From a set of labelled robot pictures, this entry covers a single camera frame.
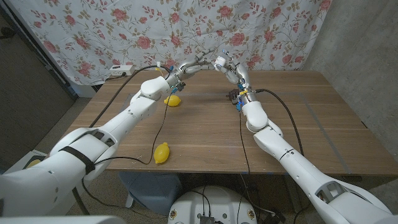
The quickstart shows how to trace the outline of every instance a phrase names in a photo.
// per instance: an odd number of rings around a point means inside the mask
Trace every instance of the table top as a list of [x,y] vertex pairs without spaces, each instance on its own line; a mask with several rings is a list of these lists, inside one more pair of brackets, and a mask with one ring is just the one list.
[[[116,116],[140,89],[141,83],[158,77],[158,71],[137,74],[128,83],[97,122],[101,126]],[[319,72],[249,72],[254,89],[267,88],[277,93],[289,107],[296,122],[305,157],[326,174],[398,175],[398,163],[365,127],[340,95]],[[107,81],[88,103],[67,133],[88,127],[125,81]],[[143,165],[127,159],[115,159],[108,170],[157,172],[247,172],[239,134],[239,113],[226,95],[236,88],[222,73],[198,72],[184,81],[177,95],[178,107],[168,107],[164,126],[155,147],[167,142],[170,155],[163,164]],[[284,107],[272,95],[257,94],[284,138],[299,150],[292,123]],[[152,144],[165,112],[158,102],[155,114],[141,121],[119,146],[117,156],[150,159]],[[251,173],[285,174],[277,160],[254,142],[242,115],[242,135]]]

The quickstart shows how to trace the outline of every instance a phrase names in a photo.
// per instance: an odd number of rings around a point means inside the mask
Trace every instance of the curtain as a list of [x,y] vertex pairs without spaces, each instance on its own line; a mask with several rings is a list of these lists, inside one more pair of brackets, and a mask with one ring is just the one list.
[[298,70],[331,0],[13,0],[67,77],[97,85],[112,65],[178,66],[216,47],[250,70]]

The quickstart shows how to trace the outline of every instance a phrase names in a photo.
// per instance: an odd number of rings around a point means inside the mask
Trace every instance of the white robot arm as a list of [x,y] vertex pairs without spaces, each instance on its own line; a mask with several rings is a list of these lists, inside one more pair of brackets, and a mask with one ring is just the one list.
[[224,66],[202,58],[214,49],[200,52],[194,60],[184,61],[167,78],[158,77],[141,85],[130,105],[98,128],[79,128],[61,139],[43,162],[25,170],[0,175],[0,215],[3,217],[40,216],[48,213],[84,178],[93,180],[109,165],[101,161],[115,156],[120,142],[156,110],[157,101],[184,88],[184,79],[200,70],[216,69],[237,84],[239,109],[247,117],[248,130],[255,133],[259,147],[275,157],[298,183],[327,223],[376,223],[391,212],[369,192],[333,179],[320,172],[283,139],[256,100],[246,68],[236,59]]
[[392,216],[374,195],[325,175],[285,141],[280,128],[268,119],[256,100],[246,69],[235,60],[233,63],[241,91],[236,98],[247,117],[248,130],[255,133],[258,146],[277,159],[298,183],[326,223],[376,223]]

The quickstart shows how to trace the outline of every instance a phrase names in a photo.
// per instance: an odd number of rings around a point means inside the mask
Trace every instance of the white wall outlet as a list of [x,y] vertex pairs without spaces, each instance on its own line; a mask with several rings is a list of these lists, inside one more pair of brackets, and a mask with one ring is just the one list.
[[126,72],[126,75],[132,75],[134,67],[132,65],[112,65],[109,71],[111,71],[111,75],[115,77],[121,76],[123,72]]

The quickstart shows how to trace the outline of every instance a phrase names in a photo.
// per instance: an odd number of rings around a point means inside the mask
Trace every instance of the yellow lemon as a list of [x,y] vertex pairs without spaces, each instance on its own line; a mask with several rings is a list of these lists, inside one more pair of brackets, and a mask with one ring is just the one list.
[[172,95],[172,96],[170,96],[170,100],[169,100],[169,97],[167,97],[166,100],[164,100],[165,104],[167,104],[167,102],[169,102],[169,106],[178,106],[178,104],[181,102],[181,100],[178,96]]
[[155,163],[162,163],[165,162],[167,160],[167,158],[169,157],[170,154],[170,149],[167,145],[167,142],[163,142],[163,144],[160,144],[159,146],[157,146],[155,153],[154,153],[154,157],[155,157]]

